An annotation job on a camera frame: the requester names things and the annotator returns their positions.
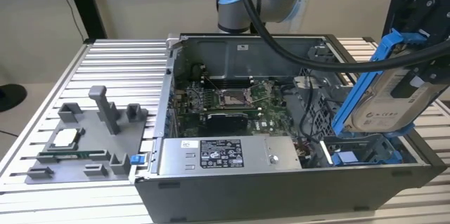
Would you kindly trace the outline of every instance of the floor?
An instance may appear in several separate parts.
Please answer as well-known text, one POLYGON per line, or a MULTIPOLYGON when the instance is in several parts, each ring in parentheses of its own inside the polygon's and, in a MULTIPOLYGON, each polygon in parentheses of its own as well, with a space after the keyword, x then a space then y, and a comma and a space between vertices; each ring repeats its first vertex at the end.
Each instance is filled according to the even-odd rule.
MULTIPOLYGON (((52 83, 23 84, 28 95, 25 100, 11 110, 0 112, 0 130, 20 134, 31 117, 53 86, 52 83)), ((16 137, 0 133, 0 160, 11 148, 16 137)))

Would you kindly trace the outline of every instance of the power supply label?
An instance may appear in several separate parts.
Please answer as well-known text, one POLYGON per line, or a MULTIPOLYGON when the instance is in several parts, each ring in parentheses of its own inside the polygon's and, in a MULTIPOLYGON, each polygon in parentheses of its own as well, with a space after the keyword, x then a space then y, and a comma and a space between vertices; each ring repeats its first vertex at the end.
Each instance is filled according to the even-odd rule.
POLYGON ((206 140, 200 141, 200 167, 242 168, 244 156, 240 140, 206 140))

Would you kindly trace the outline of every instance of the green circuit board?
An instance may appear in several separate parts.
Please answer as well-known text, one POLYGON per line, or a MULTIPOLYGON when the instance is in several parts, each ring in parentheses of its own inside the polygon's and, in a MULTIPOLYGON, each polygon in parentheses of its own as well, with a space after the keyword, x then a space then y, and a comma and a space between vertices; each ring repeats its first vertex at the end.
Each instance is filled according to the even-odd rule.
POLYGON ((208 114, 247 114, 244 135, 283 136, 291 135, 295 131, 279 86, 271 81, 255 81, 255 84, 246 89, 218 90, 195 87, 187 88, 180 93, 178 96, 180 137, 203 137, 208 114))

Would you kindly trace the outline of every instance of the aluminum extrusion table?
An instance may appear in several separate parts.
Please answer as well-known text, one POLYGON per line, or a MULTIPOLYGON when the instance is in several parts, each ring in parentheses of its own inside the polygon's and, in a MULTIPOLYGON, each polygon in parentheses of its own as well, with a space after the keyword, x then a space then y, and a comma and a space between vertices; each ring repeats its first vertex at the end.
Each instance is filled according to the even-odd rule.
MULTIPOLYGON (((367 61, 376 44, 363 38, 339 42, 356 61, 367 61)), ((166 41, 96 40, 84 45, 0 162, 0 223, 152 223, 129 181, 27 185, 31 157, 43 150, 59 123, 57 108, 77 102, 96 109, 92 85, 105 85, 117 108, 140 103, 147 126, 140 152, 152 148, 157 102, 166 65, 166 41)), ((415 120, 415 129, 450 166, 450 109, 435 101, 415 120)), ((372 212, 338 213, 228 223, 450 223, 450 169, 419 189, 403 190, 372 212)))

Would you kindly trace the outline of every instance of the motherboard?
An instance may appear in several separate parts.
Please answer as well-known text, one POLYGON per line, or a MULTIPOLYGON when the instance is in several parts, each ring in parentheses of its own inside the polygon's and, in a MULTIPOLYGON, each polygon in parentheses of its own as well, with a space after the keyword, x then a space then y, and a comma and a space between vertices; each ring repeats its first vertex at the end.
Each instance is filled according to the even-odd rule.
POLYGON ((294 121, 276 80, 202 77, 176 91, 180 137, 294 135, 294 121))

